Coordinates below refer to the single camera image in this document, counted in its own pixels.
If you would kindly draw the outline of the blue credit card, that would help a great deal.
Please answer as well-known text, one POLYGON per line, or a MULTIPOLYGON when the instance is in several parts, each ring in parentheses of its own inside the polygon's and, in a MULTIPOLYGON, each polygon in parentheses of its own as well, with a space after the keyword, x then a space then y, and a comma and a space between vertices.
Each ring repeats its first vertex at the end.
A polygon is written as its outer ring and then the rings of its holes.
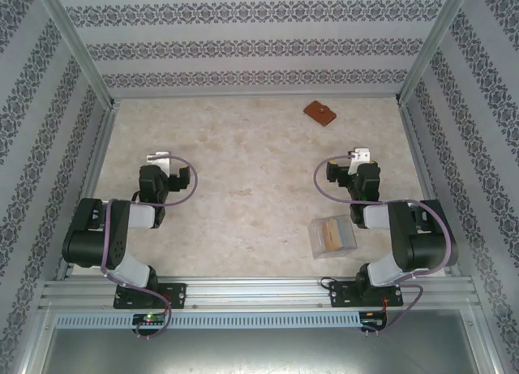
POLYGON ((355 248, 356 242, 350 221, 347 219, 340 219, 337 225, 340 231, 343 248, 348 250, 355 248))

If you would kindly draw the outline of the brown leather card holder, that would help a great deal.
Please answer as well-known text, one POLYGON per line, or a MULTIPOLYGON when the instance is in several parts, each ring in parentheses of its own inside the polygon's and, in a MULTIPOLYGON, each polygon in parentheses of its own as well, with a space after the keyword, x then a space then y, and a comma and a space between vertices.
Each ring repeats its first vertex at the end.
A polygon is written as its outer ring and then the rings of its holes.
POLYGON ((328 106, 321 104, 319 101, 313 101, 310 103, 305 107, 303 113, 314 119, 323 127, 326 127, 337 118, 335 112, 333 112, 328 106))

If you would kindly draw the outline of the orange credit card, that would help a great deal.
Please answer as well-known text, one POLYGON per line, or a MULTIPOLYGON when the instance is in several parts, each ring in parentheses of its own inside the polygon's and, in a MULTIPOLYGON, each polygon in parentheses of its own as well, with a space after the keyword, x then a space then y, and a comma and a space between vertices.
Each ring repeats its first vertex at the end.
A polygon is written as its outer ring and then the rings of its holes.
POLYGON ((336 219, 329 219, 323 225, 323 236, 326 251, 340 251, 343 248, 341 232, 336 219))

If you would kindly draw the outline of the clear plastic card box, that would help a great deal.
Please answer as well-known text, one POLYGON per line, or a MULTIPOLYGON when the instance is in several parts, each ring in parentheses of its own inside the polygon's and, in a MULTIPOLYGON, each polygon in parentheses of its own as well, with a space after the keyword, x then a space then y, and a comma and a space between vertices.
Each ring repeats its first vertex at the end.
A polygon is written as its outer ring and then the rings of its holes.
POLYGON ((349 215, 338 215, 333 217, 326 217, 326 218, 318 218, 314 219, 311 224, 308 226, 308 234, 311 244, 311 251, 312 255, 316 260, 320 259, 327 259, 327 258, 336 258, 336 257, 346 257, 348 254, 350 254, 352 251, 355 251, 358 248, 356 239, 356 246, 353 249, 344 249, 342 248, 340 251, 332 251, 328 252, 326 251, 325 244, 324 244, 324 236, 323 236, 323 225, 324 223, 329 219, 336 219, 337 222, 340 219, 347 219, 350 221, 350 224, 353 224, 350 219, 349 215))

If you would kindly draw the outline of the left green controller board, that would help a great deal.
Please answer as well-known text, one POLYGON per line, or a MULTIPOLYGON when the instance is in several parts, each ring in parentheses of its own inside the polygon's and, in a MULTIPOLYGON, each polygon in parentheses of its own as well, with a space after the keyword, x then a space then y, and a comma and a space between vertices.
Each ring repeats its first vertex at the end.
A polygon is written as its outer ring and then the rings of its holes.
POLYGON ((137 325, 151 325, 159 326, 165 323, 165 316, 162 314, 148 313, 148 314, 134 314, 132 324, 137 325))

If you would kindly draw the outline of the grey metal panel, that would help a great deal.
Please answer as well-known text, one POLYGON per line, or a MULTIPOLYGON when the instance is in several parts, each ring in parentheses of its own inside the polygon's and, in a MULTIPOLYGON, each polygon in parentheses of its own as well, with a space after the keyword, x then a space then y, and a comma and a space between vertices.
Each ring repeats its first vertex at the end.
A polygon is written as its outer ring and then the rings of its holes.
POLYGON ((60 329, 42 374, 479 374, 456 335, 365 337, 354 329, 60 329))

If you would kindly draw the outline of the right aluminium side rail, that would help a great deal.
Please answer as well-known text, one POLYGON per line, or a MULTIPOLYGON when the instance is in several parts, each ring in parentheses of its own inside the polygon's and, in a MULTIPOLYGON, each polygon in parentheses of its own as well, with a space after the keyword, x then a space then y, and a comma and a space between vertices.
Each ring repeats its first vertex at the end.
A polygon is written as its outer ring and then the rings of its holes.
MULTIPOLYGON (((461 236, 457 211, 451 199, 447 180, 444 177, 439 156, 433 145, 432 136, 429 134, 427 122, 421 106, 416 98, 410 100, 401 107, 402 122, 404 123, 418 181, 422 190, 422 199, 437 199, 444 210, 459 248, 464 239, 461 236)), ((453 266, 448 266, 444 272, 453 277, 464 276, 460 265, 461 249, 458 249, 458 261, 453 266)))

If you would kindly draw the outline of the aluminium side rail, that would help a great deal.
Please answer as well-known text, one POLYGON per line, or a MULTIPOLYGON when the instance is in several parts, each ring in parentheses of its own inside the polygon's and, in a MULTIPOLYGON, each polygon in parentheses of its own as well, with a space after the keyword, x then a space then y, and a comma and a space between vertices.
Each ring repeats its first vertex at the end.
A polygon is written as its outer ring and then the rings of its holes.
MULTIPOLYGON (((402 122, 404 123, 418 181, 422 190, 422 199, 437 199, 444 210, 459 248, 464 239, 461 236, 457 211, 451 199, 447 180, 444 177, 439 156, 433 145, 432 136, 429 134, 427 122, 421 106, 416 98, 410 100, 401 107, 402 122)), ((453 266, 448 266, 444 272, 453 277, 464 276, 460 265, 461 249, 458 249, 458 261, 453 266)))
POLYGON ((66 273, 62 246, 75 210, 83 198, 91 198, 101 172, 109 143, 111 109, 96 103, 90 112, 82 109, 66 144, 54 187, 49 195, 49 226, 53 229, 48 242, 49 280, 61 279, 66 273))

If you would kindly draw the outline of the left aluminium side rail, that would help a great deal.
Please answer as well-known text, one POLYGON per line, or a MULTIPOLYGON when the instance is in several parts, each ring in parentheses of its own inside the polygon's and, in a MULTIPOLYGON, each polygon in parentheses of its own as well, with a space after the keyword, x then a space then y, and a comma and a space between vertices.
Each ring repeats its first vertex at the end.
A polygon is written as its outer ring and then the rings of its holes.
POLYGON ((90 112, 82 109, 66 144, 54 187, 49 195, 49 226, 53 229, 48 242, 49 280, 61 279, 66 273, 62 246, 75 210, 83 198, 91 198, 101 172, 109 143, 111 109, 96 103, 90 112))

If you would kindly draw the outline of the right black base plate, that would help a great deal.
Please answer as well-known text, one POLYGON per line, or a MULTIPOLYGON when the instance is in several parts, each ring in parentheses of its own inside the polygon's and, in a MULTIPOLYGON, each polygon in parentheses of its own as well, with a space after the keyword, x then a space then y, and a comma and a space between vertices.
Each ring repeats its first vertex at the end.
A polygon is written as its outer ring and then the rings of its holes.
POLYGON ((357 282, 329 283, 332 307, 402 307, 401 291, 395 286, 360 286, 357 282))

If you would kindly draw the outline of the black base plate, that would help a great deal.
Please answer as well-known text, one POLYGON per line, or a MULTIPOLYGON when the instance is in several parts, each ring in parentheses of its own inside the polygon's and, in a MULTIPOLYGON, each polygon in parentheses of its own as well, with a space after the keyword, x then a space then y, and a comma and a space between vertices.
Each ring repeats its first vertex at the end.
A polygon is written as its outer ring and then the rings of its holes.
MULTIPOLYGON (((169 301, 172 309, 183 309, 187 296, 187 285, 160 283, 157 293, 169 301)), ((113 307, 114 309, 165 309, 165 303, 152 294, 118 286, 113 307)))
POLYGON ((402 307, 401 291, 395 286, 360 286, 357 282, 329 283, 332 307, 402 307))

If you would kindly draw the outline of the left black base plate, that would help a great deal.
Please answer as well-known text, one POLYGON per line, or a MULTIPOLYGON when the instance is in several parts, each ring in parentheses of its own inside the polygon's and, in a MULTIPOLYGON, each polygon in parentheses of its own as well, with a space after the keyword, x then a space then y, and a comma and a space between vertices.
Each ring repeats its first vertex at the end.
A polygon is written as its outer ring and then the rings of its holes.
MULTIPOLYGON (((160 283, 157 293, 169 301, 172 309, 183 309, 187 296, 187 285, 160 283)), ((165 309, 165 303, 152 294, 118 286, 113 307, 114 309, 165 309)))

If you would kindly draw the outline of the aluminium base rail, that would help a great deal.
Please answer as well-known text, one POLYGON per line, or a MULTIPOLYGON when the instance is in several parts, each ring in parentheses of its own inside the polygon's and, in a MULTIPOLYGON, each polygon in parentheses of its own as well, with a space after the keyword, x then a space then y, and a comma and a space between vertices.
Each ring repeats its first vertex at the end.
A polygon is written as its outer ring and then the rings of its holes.
MULTIPOLYGON (((166 283, 185 283, 184 310, 189 312, 309 312, 331 311, 329 293, 317 277, 203 278, 165 277, 166 283)), ((480 299, 469 277, 423 277, 416 309, 462 309, 478 306, 480 299)), ((116 286, 99 276, 72 276, 46 282, 37 304, 54 312, 108 312, 113 309, 116 286)))

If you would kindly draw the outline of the right aluminium frame post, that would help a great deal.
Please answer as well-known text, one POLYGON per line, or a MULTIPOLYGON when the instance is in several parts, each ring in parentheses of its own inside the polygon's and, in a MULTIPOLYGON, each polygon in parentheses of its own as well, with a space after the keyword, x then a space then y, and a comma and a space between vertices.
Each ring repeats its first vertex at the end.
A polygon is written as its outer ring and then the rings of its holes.
POLYGON ((397 93, 397 104, 402 107, 412 95, 415 86, 418 84, 428 63, 444 39, 448 31, 448 27, 456 16, 465 0, 446 0, 442 6, 431 31, 428 33, 422 48, 418 52, 418 56, 414 60, 406 78, 397 93))

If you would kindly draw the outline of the aluminium frame post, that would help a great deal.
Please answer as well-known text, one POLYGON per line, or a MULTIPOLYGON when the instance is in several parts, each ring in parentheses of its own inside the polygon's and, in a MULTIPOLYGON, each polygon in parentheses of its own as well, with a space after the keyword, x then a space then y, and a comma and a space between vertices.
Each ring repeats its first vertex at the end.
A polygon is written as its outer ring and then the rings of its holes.
POLYGON ((41 0, 103 107, 114 105, 109 89, 60 0, 41 0))
POLYGON ((448 31, 448 27, 456 16, 465 0, 446 0, 442 6, 431 31, 428 33, 422 48, 418 52, 418 56, 414 60, 406 78, 397 93, 397 104, 402 107, 412 95, 415 86, 418 84, 428 63, 444 39, 448 31))

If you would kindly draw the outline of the left aluminium frame post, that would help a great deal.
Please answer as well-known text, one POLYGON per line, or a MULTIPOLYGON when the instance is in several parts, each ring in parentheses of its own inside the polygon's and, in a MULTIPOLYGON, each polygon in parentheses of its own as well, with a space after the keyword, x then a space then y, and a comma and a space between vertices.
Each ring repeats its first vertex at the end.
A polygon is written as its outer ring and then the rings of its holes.
POLYGON ((60 0, 41 0, 103 107, 114 105, 109 89, 60 0))

